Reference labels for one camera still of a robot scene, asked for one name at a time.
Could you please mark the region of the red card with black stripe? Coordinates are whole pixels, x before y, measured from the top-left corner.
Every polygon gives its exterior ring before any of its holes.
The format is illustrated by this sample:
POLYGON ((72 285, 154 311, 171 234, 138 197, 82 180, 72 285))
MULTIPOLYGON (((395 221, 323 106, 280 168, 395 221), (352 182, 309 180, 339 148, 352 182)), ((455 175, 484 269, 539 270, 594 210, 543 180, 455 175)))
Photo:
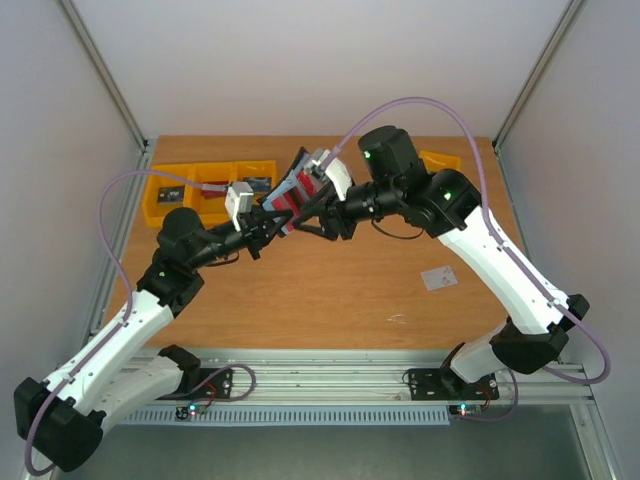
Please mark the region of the red card with black stripe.
POLYGON ((320 181, 300 171, 283 180, 268 196, 265 203, 275 210, 290 209, 293 211, 293 218, 296 218, 302 207, 319 192, 322 186, 320 181))

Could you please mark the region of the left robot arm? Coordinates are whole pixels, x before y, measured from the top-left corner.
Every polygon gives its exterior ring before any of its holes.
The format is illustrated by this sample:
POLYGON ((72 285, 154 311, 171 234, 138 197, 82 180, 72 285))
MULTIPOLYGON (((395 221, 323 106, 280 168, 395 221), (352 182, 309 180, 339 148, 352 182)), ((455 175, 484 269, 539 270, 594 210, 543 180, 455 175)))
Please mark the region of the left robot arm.
POLYGON ((247 250, 252 258, 292 218, 290 210, 252 206, 236 220, 203 226, 188 207, 171 211, 157 235, 152 262, 120 312, 71 360, 42 381, 23 380, 14 392, 17 430, 26 440, 25 464, 32 475, 38 451, 64 472, 80 467, 106 432, 122 418, 155 399, 194 396, 207 379, 201 362, 171 345, 126 379, 116 374, 159 330, 186 308, 204 284, 199 269, 247 250))

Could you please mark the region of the card holder with clear sleeves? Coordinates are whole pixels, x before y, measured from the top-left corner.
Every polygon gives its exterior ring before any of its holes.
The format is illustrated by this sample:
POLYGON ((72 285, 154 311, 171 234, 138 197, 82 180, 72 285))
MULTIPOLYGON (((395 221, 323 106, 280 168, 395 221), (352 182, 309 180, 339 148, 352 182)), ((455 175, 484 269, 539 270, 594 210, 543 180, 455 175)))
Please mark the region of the card holder with clear sleeves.
POLYGON ((318 180, 304 167, 310 161, 311 155, 301 147, 296 157, 276 186, 258 204, 265 211, 291 210, 293 217, 284 225, 279 233, 280 237, 294 231, 292 222, 300 215, 302 208, 320 192, 327 181, 318 180))

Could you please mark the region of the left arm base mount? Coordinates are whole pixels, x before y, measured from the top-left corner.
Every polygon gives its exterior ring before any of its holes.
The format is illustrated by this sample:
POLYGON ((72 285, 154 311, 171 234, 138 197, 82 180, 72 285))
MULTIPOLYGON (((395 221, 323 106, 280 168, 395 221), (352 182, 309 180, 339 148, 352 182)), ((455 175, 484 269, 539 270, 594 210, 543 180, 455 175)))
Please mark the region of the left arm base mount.
POLYGON ((221 400, 230 398, 232 369, 214 375, 216 368, 205 368, 196 355, 177 345, 161 349, 158 356, 171 360, 180 371, 176 389, 161 396, 160 400, 204 399, 212 393, 216 393, 221 400))

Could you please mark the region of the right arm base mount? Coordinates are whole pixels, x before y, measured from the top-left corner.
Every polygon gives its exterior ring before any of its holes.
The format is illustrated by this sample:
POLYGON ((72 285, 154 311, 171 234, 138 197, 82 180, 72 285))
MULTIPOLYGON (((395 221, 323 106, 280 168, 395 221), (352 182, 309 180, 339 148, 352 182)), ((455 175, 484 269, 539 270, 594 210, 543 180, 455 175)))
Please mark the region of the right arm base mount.
POLYGON ((498 400, 499 390, 494 374, 485 375, 475 383, 466 383, 451 369, 453 356, 462 348, 456 346, 438 368, 410 368, 402 375, 414 401, 498 400))

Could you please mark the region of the white card with red pattern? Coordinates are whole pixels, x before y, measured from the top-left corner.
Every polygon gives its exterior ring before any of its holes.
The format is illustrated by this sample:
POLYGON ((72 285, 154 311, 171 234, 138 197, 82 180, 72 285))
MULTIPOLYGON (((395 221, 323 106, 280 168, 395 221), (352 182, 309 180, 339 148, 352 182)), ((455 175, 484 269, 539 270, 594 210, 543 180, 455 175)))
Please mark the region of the white card with red pattern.
POLYGON ((447 288, 458 284, 456 275, 450 266, 434 268, 421 273, 421 278, 428 291, 447 288))

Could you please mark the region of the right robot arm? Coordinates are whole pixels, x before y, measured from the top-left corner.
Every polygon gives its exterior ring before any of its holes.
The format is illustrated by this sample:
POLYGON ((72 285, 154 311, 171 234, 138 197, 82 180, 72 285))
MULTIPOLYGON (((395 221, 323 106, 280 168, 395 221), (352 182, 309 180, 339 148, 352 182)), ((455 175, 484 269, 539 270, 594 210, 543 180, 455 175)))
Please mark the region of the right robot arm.
POLYGON ((485 376, 508 368, 534 373, 558 359, 568 332, 588 312, 580 294, 549 283, 482 209, 482 197, 454 169, 429 171, 409 134, 379 127, 358 142, 371 181, 357 185, 328 151, 316 150, 304 166, 325 186, 307 203, 296 229, 328 240, 352 238, 358 223, 397 214, 457 254, 507 311, 495 330, 462 343, 440 367, 444 390, 463 396, 485 376))

